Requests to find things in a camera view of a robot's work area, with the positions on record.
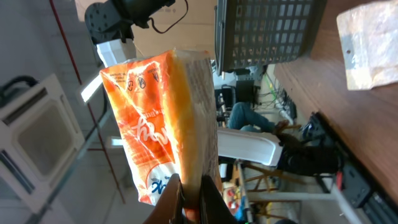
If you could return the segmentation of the clear beige pouch bag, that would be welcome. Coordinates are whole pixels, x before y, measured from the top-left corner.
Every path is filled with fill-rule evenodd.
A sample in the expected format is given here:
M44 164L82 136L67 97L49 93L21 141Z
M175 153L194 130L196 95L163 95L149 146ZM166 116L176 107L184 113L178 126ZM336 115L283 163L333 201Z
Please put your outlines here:
M374 1L336 18L351 91L397 83L397 1Z

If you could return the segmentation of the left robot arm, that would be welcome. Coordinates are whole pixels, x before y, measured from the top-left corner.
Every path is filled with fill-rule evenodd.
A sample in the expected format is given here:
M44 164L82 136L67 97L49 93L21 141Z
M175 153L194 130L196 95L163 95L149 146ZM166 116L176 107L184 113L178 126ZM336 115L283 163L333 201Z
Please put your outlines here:
M338 170L333 151L310 149L284 134L219 129L206 52L169 50L144 59L106 62L99 75L139 201L156 205L169 179L178 175L184 201L177 213L190 222L201 220L203 178L217 189L222 186L220 156L306 176Z

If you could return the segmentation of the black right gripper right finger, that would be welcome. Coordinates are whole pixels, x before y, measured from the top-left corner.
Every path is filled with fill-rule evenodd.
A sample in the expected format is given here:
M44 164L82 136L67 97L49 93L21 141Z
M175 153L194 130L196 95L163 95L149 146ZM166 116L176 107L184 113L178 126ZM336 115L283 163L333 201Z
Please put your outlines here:
M202 224L238 224L208 175L201 178L200 221Z

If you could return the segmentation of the small orange juice carton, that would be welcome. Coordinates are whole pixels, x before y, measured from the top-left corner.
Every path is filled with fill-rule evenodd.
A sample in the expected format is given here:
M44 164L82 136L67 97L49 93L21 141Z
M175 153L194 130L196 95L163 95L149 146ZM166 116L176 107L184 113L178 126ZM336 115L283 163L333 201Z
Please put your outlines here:
M173 174L189 205L204 175L221 190L208 52L169 50L104 68L100 75L140 202L155 205Z

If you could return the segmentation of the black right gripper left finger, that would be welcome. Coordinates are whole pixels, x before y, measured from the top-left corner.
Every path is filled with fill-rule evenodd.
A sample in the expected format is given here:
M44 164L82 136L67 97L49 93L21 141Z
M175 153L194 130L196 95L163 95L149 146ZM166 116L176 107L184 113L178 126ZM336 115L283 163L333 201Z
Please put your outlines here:
M183 189L178 174L173 174L152 213L143 224L182 224Z

